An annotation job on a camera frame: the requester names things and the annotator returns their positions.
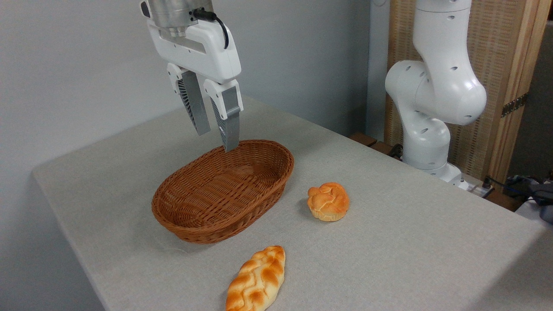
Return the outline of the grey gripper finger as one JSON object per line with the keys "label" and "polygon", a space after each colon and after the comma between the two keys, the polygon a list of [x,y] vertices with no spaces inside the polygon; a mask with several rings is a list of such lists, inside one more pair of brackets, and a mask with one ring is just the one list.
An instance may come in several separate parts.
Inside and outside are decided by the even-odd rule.
{"label": "grey gripper finger", "polygon": [[210,131],[210,125],[196,73],[173,63],[168,63],[167,71],[174,93],[184,104],[197,134],[206,134]]}
{"label": "grey gripper finger", "polygon": [[243,111],[241,91],[236,79],[228,83],[216,83],[206,79],[203,88],[213,105],[223,147],[230,152],[239,145],[240,112]]}

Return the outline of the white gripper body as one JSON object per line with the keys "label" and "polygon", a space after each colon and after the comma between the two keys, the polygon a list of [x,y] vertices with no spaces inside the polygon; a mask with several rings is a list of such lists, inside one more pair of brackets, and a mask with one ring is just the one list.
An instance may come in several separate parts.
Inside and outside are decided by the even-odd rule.
{"label": "white gripper body", "polygon": [[162,59],[220,84],[240,75],[232,34],[210,0],[143,0],[140,8]]}

